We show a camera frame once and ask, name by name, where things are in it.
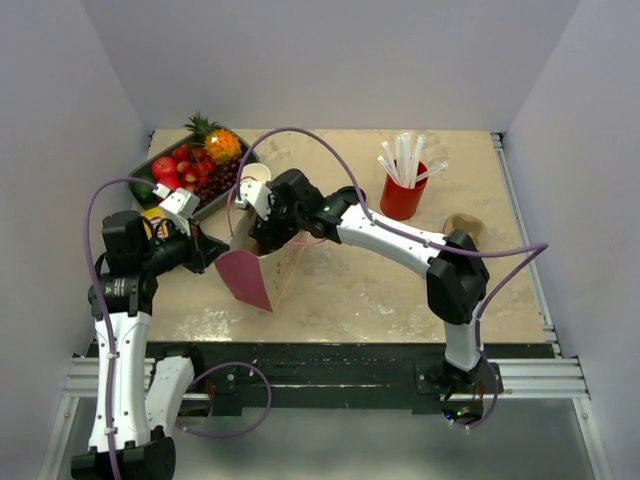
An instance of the green fruit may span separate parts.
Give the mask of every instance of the green fruit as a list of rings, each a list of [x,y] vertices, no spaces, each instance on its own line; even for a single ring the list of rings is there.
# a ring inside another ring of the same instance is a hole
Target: green fruit
[[[142,180],[147,180],[151,183],[156,183],[151,175],[140,176]],[[133,185],[133,196],[136,197],[139,203],[149,203],[155,198],[153,195],[153,188],[142,183],[136,183]]]

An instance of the marble tabletop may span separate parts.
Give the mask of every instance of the marble tabletop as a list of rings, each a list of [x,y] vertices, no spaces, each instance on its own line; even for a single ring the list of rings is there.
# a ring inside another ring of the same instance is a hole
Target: marble tabletop
[[[266,130],[235,129],[248,143]],[[380,143],[395,130],[314,130],[343,155],[379,211],[385,174],[375,161]],[[480,218],[487,226],[487,251],[521,245],[511,204],[488,132],[428,131],[423,161],[449,167],[434,175],[416,215],[406,223],[441,231],[454,212]],[[182,129],[154,133],[149,157],[188,134]],[[348,185],[336,160],[312,139],[281,133],[256,149],[273,175],[299,168],[323,194]],[[240,218],[234,212],[235,219]],[[202,222],[204,231],[229,236],[225,213]],[[518,257],[486,260],[495,286],[521,261]],[[424,281],[377,254],[330,242],[307,247],[275,313],[235,300],[215,268],[193,275],[178,268],[159,279],[150,341],[239,342],[444,342],[444,328],[427,307]],[[528,272],[520,273],[484,315],[488,343],[544,343],[541,314]]]

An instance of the yellow fruit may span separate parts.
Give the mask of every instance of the yellow fruit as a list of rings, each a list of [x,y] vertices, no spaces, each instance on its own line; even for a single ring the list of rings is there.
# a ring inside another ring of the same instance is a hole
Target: yellow fruit
[[[204,148],[214,162],[220,164],[242,154],[240,139],[224,129],[211,132],[204,141]]]

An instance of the wall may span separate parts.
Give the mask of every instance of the wall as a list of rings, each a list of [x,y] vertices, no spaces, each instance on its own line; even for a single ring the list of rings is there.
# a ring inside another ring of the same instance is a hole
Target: wall
[[[579,0],[82,0],[142,119],[504,131]]]
[[[638,478],[640,3],[583,0],[506,136],[565,354],[618,480]]]
[[[92,322],[81,224],[90,192],[142,159],[145,133],[77,0],[0,15],[0,478],[35,478],[73,352]],[[128,204],[114,188],[94,221]]]

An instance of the paper bag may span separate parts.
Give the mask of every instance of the paper bag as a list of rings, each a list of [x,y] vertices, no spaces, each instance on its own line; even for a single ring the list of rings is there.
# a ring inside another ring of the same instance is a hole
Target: paper bag
[[[229,240],[230,250],[215,262],[216,269],[233,296],[241,302],[274,312],[304,247],[285,245],[261,255],[255,240],[249,237],[253,215],[245,214]],[[299,232],[290,242],[301,243],[306,232]]]

